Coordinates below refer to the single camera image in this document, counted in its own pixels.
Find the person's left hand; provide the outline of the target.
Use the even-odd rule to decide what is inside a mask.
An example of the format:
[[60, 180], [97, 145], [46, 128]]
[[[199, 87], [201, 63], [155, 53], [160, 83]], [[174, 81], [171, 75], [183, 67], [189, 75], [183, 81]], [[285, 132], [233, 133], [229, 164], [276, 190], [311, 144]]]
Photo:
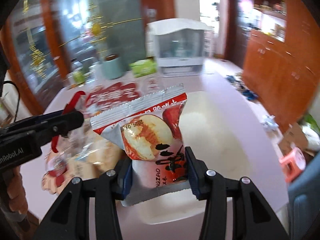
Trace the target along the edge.
[[13, 177], [8, 182], [7, 194], [9, 196], [9, 207], [11, 211], [26, 215], [28, 203], [25, 196], [25, 189], [22, 184], [20, 167], [12, 169]]

